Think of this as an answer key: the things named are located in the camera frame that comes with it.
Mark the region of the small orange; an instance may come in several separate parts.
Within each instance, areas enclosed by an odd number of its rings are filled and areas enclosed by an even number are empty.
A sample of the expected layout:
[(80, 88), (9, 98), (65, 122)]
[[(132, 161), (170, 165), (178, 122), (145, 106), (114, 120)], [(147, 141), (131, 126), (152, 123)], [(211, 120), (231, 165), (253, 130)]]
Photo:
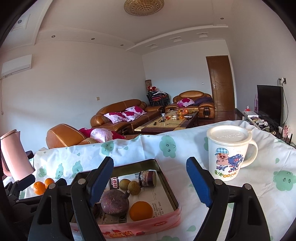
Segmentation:
[(52, 179), (52, 178), (47, 178), (45, 181), (44, 181), (44, 185), (45, 185), (45, 188), (47, 189), (51, 184), (55, 183), (55, 181)]

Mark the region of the large orange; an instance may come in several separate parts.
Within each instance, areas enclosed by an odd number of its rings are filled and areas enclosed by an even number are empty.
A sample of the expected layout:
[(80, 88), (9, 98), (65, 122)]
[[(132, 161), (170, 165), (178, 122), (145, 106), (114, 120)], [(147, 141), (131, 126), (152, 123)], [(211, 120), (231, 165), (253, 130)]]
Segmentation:
[(34, 193), (37, 195), (43, 195), (46, 191), (45, 184), (41, 181), (37, 181), (33, 185)]

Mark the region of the purple sweet potato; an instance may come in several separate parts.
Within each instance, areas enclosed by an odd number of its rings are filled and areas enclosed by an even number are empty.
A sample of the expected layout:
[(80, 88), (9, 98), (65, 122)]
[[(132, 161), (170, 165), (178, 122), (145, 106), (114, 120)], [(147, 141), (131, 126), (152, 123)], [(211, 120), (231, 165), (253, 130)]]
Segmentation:
[(123, 193), (120, 190), (112, 189), (104, 192), (100, 199), (102, 210), (111, 216), (123, 216), (127, 213), (130, 202), (130, 192)]

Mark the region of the yellow green fruit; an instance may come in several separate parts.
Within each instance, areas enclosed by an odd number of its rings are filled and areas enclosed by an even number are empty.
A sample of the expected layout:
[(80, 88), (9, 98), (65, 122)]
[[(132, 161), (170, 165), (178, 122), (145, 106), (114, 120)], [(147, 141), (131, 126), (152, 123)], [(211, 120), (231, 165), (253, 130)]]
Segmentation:
[(128, 184), (127, 189), (131, 195), (138, 195), (141, 191), (141, 187), (140, 187), (139, 183), (136, 181), (131, 181)]
[(130, 183), (129, 179), (126, 179), (126, 178), (121, 179), (119, 182), (119, 188), (123, 191), (127, 191), (129, 183)]

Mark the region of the purple sugarcane piece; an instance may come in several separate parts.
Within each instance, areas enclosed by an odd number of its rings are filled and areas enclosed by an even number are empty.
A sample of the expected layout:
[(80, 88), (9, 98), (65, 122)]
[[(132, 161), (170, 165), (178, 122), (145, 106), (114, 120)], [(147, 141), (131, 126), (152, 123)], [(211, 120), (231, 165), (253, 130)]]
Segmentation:
[(153, 170), (139, 172), (138, 183), (140, 187), (155, 187), (157, 185), (157, 174)]

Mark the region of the cloud print tablecloth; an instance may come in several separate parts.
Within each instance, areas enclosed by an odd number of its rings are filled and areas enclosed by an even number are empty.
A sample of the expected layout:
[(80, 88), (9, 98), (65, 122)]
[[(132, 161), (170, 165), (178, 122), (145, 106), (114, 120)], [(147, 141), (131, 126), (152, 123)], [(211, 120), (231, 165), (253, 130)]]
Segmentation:
[[(295, 219), (295, 149), (245, 121), (235, 120), (233, 124), (252, 131), (258, 154), (229, 184), (248, 183), (254, 188), (270, 238), (280, 240)], [(38, 181), (55, 178), (56, 171), (61, 170), (63, 178), (71, 182), (72, 167), (77, 162), (83, 170), (89, 171), (97, 168), (106, 156), (112, 157), (116, 166), (155, 158), (181, 205), (181, 223), (163, 232), (132, 236), (131, 240), (193, 240), (208, 209), (196, 194), (186, 171), (186, 161), (195, 157), (203, 168), (208, 167), (208, 129), (209, 126), (199, 126), (160, 135), (141, 135), (133, 140), (114, 140), (111, 147), (90, 144), (41, 149), (30, 164), (35, 168), (34, 176)]]

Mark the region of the light pink cushion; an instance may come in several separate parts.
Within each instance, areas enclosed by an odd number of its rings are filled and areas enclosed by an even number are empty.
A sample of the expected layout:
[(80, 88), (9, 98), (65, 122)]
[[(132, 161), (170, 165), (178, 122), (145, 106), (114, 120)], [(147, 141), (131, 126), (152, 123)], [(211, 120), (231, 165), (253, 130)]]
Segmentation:
[(95, 128), (91, 131), (90, 137), (99, 143), (105, 143), (113, 140), (113, 133), (105, 128)]

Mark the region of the pink tin box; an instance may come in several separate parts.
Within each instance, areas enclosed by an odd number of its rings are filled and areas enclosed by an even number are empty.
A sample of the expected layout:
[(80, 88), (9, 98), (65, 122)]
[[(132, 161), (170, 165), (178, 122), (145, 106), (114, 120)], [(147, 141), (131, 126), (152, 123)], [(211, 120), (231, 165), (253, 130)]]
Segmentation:
[(159, 161), (155, 158), (143, 160), (140, 162), (115, 167), (109, 179), (133, 173), (139, 173), (148, 169), (156, 170), (165, 192), (174, 208), (173, 212), (152, 217), (140, 221), (132, 221), (130, 218), (130, 208), (127, 213), (121, 217), (106, 214), (97, 202), (93, 207), (95, 220), (102, 231), (105, 238), (123, 238), (138, 237), (140, 235), (150, 235), (152, 233), (162, 232), (170, 228), (176, 227), (181, 222), (181, 207), (173, 193), (168, 180), (159, 165)]

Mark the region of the orange in tin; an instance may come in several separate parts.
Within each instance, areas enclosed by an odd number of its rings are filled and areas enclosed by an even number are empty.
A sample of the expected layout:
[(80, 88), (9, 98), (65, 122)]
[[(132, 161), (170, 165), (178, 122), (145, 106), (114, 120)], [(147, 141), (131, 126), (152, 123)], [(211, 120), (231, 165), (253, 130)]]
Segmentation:
[(140, 221), (152, 218), (154, 211), (151, 205), (145, 201), (135, 202), (129, 210), (129, 216), (132, 221)]

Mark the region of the pink floral pillow left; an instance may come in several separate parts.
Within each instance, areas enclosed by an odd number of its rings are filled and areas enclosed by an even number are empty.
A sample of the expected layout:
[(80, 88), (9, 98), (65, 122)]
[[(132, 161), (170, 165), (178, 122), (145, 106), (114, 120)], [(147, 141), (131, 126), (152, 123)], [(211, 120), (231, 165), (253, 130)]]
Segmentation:
[(120, 112), (111, 112), (104, 114), (113, 124), (119, 123), (122, 121), (128, 121), (128, 119)]

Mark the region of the newspaper lining in tin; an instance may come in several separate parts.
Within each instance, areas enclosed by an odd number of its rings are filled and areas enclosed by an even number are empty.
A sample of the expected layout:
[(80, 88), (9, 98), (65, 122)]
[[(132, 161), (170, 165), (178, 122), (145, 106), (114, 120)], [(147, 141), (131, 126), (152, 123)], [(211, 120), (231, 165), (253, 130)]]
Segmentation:
[(112, 187), (116, 187), (119, 191), (124, 192), (122, 189), (119, 188), (119, 182), (121, 180), (128, 179), (130, 181), (140, 182), (143, 181), (144, 177), (146, 177), (146, 175), (150, 173), (153, 174), (153, 180), (155, 180), (156, 183), (153, 186), (143, 186), (138, 195), (130, 195), (128, 198), (129, 205), (133, 206), (133, 204), (138, 201), (149, 203), (149, 205), (153, 209), (152, 217), (159, 217), (161, 215), (173, 212), (174, 208), (165, 192), (158, 173), (156, 170), (153, 169), (111, 178), (111, 180), (107, 183), (105, 191), (110, 190)]

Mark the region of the pink floral pillow right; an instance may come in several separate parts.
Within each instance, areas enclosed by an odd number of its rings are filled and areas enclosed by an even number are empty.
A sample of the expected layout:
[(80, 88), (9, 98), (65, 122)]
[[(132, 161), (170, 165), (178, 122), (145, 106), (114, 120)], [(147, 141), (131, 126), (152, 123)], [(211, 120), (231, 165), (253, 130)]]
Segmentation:
[(128, 119), (128, 121), (134, 121), (140, 116), (146, 114), (146, 112), (139, 106), (132, 106), (124, 110), (122, 114)]

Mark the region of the white air conditioner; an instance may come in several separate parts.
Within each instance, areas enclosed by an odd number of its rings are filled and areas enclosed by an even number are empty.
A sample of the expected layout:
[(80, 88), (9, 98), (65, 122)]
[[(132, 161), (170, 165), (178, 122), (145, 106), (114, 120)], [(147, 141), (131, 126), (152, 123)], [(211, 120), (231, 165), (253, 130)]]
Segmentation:
[(5, 78), (29, 70), (31, 69), (31, 64), (32, 54), (7, 61), (2, 65), (1, 76)]

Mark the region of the wooden coffee table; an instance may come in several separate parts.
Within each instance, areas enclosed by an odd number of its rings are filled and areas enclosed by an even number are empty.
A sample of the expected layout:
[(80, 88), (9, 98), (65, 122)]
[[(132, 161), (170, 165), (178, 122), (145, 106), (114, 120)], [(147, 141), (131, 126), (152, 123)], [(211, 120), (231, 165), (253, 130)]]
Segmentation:
[(134, 129), (135, 133), (157, 135), (160, 133), (183, 130), (194, 127), (198, 123), (198, 112), (190, 111), (184, 117), (179, 116), (178, 111), (172, 110), (166, 113), (166, 119), (157, 117)]

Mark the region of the black television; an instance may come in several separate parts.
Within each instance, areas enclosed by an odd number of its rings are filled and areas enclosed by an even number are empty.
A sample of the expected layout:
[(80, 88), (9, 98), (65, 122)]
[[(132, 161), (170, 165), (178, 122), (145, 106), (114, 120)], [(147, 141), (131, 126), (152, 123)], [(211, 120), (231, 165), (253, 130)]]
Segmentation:
[(257, 85), (258, 114), (273, 123), (283, 124), (283, 88), (275, 85)]

